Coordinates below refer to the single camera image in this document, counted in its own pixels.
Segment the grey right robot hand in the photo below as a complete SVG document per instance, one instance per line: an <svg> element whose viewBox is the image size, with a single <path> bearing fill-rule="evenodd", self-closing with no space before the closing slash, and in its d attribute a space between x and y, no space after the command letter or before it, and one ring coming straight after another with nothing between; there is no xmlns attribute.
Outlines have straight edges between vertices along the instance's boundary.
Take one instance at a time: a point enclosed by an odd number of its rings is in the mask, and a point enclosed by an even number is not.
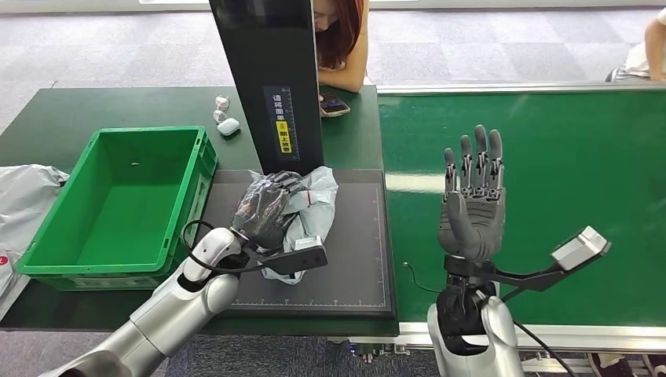
<svg viewBox="0 0 666 377"><path fill-rule="evenodd" d="M450 255L485 262L501 248L506 190L503 143L498 130L482 125L474 136L460 138L460 164L451 148L444 150L444 192L438 243Z"/></svg>

